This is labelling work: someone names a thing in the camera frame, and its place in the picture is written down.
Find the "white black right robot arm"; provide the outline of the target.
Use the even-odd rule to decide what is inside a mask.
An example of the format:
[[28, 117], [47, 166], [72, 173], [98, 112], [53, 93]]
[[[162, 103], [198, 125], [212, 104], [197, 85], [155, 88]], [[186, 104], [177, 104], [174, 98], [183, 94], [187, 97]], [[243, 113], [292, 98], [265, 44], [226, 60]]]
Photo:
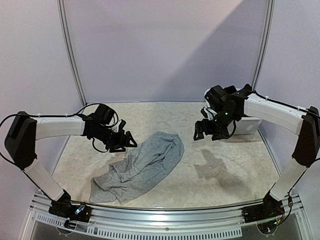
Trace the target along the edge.
[[269, 218], [278, 204], [289, 194], [303, 174], [318, 161], [320, 149], [320, 114], [317, 108], [303, 108], [258, 94], [249, 84], [243, 88], [216, 85], [205, 91], [209, 110], [201, 111], [204, 118], [194, 125], [194, 141], [210, 136], [212, 141], [227, 140], [232, 134], [229, 125], [242, 117], [259, 118], [280, 126], [296, 135], [297, 142], [287, 169], [271, 187], [259, 206], [262, 218]]

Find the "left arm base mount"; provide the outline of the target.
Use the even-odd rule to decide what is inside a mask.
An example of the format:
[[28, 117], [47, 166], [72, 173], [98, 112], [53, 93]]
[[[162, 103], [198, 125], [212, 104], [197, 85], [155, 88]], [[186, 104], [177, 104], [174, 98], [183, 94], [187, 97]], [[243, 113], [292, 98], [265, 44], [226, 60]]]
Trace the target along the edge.
[[52, 201], [48, 212], [51, 215], [69, 219], [70, 221], [80, 221], [88, 223], [92, 208], [84, 203], [72, 204], [71, 202]]

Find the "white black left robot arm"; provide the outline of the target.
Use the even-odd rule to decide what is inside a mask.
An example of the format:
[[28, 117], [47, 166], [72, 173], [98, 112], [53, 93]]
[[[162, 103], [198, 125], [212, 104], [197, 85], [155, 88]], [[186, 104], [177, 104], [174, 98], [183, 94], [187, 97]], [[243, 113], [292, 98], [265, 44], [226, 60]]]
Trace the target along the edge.
[[31, 115], [20, 111], [6, 117], [13, 121], [4, 139], [8, 162], [19, 168], [27, 178], [50, 200], [63, 216], [74, 213], [70, 195], [44, 168], [36, 154], [36, 142], [42, 139], [81, 136], [92, 142], [98, 140], [107, 153], [125, 152], [137, 147], [130, 131], [125, 131], [126, 121], [119, 119], [111, 107], [98, 103], [89, 115], [76, 112], [66, 115]]

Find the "grey t-shirt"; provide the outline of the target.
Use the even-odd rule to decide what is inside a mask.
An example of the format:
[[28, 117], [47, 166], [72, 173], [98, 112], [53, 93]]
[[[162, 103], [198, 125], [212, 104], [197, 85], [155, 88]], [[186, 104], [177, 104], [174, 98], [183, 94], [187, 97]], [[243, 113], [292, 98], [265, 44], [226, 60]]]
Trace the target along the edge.
[[141, 197], [173, 171], [184, 152], [178, 134], [154, 132], [123, 160], [109, 164], [107, 173], [92, 178], [89, 201], [124, 205]]

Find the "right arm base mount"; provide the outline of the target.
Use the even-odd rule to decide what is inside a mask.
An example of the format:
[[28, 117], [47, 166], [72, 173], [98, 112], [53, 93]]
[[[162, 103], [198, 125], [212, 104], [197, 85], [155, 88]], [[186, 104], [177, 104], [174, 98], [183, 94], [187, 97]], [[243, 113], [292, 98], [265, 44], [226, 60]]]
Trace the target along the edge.
[[282, 201], [276, 200], [264, 200], [263, 203], [247, 206], [241, 209], [241, 215], [245, 223], [251, 223], [261, 221], [269, 218], [275, 218], [281, 215], [281, 218], [276, 221], [276, 225], [279, 225], [291, 214], [293, 207], [293, 200], [291, 197], [288, 198], [289, 213], [285, 216], [285, 209]]

